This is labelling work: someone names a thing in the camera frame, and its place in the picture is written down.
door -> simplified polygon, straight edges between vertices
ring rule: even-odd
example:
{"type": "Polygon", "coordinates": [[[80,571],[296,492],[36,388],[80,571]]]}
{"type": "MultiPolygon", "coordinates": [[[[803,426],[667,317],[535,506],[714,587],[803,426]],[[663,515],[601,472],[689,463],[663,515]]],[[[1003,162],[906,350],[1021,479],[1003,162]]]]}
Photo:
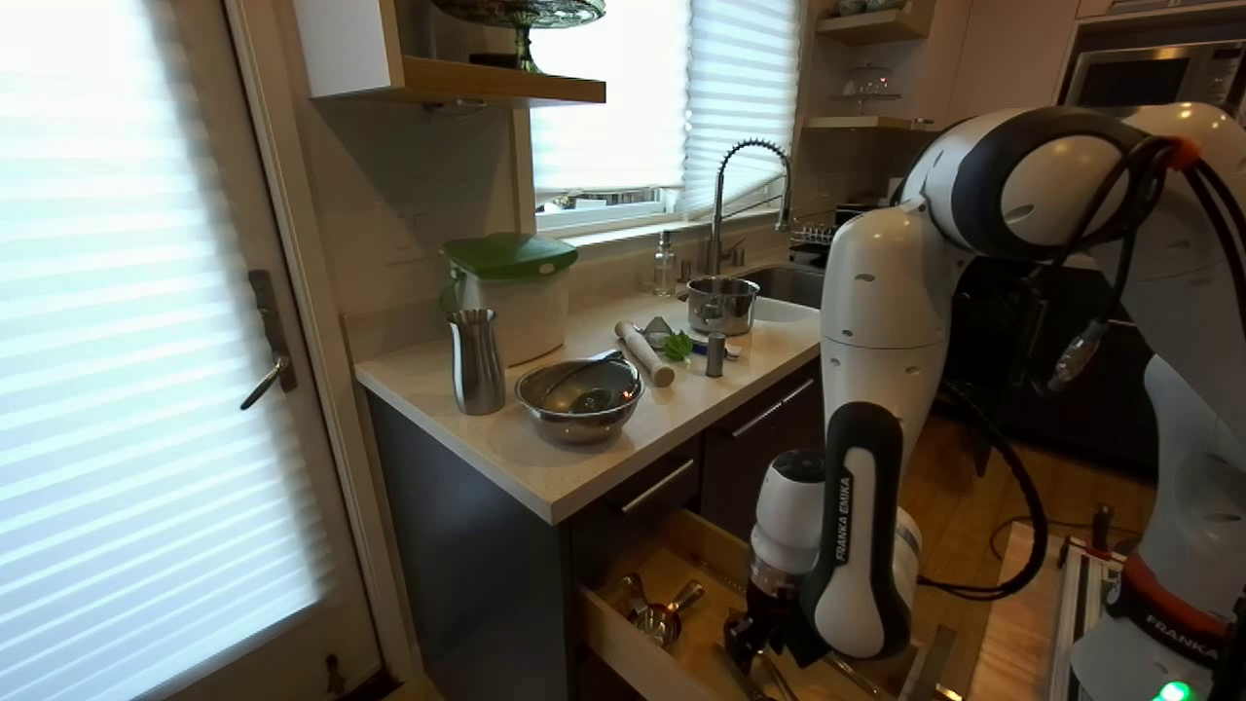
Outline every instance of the door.
{"type": "Polygon", "coordinates": [[[2,697],[335,697],[376,668],[310,385],[220,0],[18,5],[2,697]]]}

dish soap bottle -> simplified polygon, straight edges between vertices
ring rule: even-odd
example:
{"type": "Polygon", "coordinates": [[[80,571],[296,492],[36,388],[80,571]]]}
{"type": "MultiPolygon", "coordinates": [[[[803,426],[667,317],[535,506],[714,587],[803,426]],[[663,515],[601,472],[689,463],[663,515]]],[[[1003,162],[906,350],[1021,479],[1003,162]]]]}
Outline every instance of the dish soap bottle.
{"type": "Polygon", "coordinates": [[[659,234],[659,250],[654,250],[654,292],[659,297],[677,297],[677,253],[669,250],[669,234],[659,234]]]}

window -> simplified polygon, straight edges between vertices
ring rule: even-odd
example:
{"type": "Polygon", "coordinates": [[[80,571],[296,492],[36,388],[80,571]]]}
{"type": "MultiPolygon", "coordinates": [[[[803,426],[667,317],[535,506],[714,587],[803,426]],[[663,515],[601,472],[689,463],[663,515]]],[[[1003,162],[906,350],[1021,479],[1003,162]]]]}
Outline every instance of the window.
{"type": "MultiPolygon", "coordinates": [[[[607,104],[535,104],[536,228],[597,234],[703,217],[734,139],[789,150],[794,0],[614,0],[601,22],[535,31],[551,74],[607,82],[607,104]]],[[[769,198],[769,150],[738,150],[727,198],[769,198]]]]}

cabinet handle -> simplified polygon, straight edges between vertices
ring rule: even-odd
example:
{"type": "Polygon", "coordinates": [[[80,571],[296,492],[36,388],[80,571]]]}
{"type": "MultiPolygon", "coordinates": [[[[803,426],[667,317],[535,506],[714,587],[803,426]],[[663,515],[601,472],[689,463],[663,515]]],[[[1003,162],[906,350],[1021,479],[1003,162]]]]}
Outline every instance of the cabinet handle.
{"type": "Polygon", "coordinates": [[[619,506],[619,515],[636,515],[644,510],[654,496],[663,496],[673,479],[689,476],[695,467],[695,459],[684,459],[681,467],[673,467],[667,479],[651,484],[644,496],[625,500],[619,506]]]}
{"type": "Polygon", "coordinates": [[[760,417],[753,417],[746,426],[738,426],[730,432],[730,441],[746,435],[753,428],[767,426],[773,414],[781,414],[789,402],[798,402],[803,394],[810,394],[814,379],[804,379],[803,385],[794,385],[789,394],[781,394],[773,406],[767,406],[760,417]]]}

green lid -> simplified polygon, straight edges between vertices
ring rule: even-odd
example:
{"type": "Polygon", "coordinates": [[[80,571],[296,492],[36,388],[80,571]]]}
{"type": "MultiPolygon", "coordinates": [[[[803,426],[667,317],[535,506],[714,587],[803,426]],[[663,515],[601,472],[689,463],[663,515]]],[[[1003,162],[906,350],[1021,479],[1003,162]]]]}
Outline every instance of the green lid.
{"type": "Polygon", "coordinates": [[[498,234],[498,236],[461,236],[438,245],[438,253],[483,282],[536,282],[557,276],[575,262],[575,250],[559,236],[541,234],[498,234]]]}

